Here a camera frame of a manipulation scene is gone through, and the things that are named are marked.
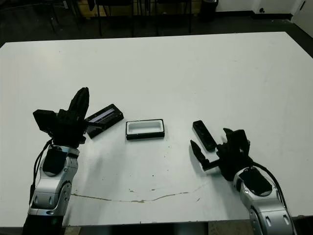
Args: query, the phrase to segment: black case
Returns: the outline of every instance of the black case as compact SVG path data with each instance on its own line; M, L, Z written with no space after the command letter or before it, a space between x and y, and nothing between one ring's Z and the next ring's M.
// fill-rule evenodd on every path
M103 126L104 126L103 129L95 128L95 127L91 127L91 126L87 128L87 133L91 139L93 137L99 135L103 131L107 130L108 128L110 128L111 126L113 126L114 124L116 124L117 122L121 121L124 118L123 113L114 104L110 104L109 106L105 107L104 109L100 110L99 112L86 118L86 121L90 121L90 120L100 116L101 114L103 114L104 112L106 112L110 109L113 109L113 111L111 113L109 113L108 115L95 121L95 123L103 124Z

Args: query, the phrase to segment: metal frame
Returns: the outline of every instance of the metal frame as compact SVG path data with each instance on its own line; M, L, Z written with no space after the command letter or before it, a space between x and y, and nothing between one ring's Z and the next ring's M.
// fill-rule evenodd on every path
M159 33L158 33L158 15L157 15L157 0L155 0L155 18L156 18L156 35L159 36ZM177 7L178 7L178 4L179 3L185 3L185 8L184 8L184 14L186 14L186 10L187 10L187 4L189 4L189 25L188 25L188 30L189 30L189 34L191 34L191 17L192 17L192 0L187 0L185 2L178 2L176 3L176 11L177 11Z
M96 4L96 5L97 5L98 21L99 21L99 35L102 36L100 9L99 9L99 5L98 4ZM104 12L106 13L106 17L111 16L111 6L114 6L114 5L102 5ZM133 37L134 36L134 0L131 0L131 11L132 11L132 22L131 22L132 26L131 26L131 28L132 28L132 37Z

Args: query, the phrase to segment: crack on table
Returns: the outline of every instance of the crack on table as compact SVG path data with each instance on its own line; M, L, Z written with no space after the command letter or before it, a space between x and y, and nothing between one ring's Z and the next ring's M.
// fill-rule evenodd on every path
M76 194L76 193L72 193L71 195L73 196L76 196L76 197L84 197L84 198L89 198L89 199L97 199L97 200L103 200L103 201L108 201L108 202L134 202L134 203L145 203L145 202L154 202L156 200L159 200L159 199L162 199L162 198L165 198L165 197L172 197L172 196L176 196L176 195L180 195L180 194L189 194L189 193L193 193L193 192L196 192L198 191L199 189L201 189L202 187L204 187L205 185L207 185L208 183L206 184L203 184L201 185L200 187L196 188L195 190L193 191L190 191L190 192L178 192L178 193L172 193L172 194L167 194L167 195L164 195L164 196L161 196L161 197L157 197L155 199L150 199L150 200L132 200L132 201L127 201L127 200L113 200L113 199L108 199L108 198L102 198L102 197L92 197L92 196L85 196L85 195L79 195L79 194Z

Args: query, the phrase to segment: wall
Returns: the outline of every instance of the wall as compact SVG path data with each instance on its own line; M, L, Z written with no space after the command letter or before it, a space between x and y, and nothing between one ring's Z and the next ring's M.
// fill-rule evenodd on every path
M251 11L253 0L219 0L217 11Z
M219 0L219 5L217 7L218 12L222 11L251 11L258 14L261 7L264 8L265 13L275 14L275 13L292 13L294 14L299 5L303 0ZM154 14L154 0L151 0L152 4L152 15ZM89 11L87 0L80 0L78 2L79 8L85 17L95 17L97 16L96 8L93 11ZM137 0L134 0L134 14L137 15ZM192 0L192 11L193 14L199 12L201 5L201 0ZM176 8L170 6L158 6L160 12L167 12L168 14L175 14ZM181 13L183 8L179 8L178 13ZM114 8L113 15L128 15L129 10L125 7ZM104 11L102 7L100 8L101 16L104 16Z
M254 0L252 10L259 14L264 8L266 14L294 14L301 0Z

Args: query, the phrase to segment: floor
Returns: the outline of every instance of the floor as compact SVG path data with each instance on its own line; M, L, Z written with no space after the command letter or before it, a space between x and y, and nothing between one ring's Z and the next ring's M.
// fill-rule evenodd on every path
M0 9L0 47L5 42L94 39L131 37L130 19L127 17L102 18L102 37L99 36L98 20L83 19L76 22L68 9L56 7L59 21L49 21L49 8L37 5L13 10ZM188 17L159 17L159 35L188 35ZM285 31L313 57L313 38L289 20L254 20L250 16L217 16L213 21L203 23L198 17L192 18L191 34L218 34L243 32ZM155 19L152 17L134 17L134 36L156 36Z

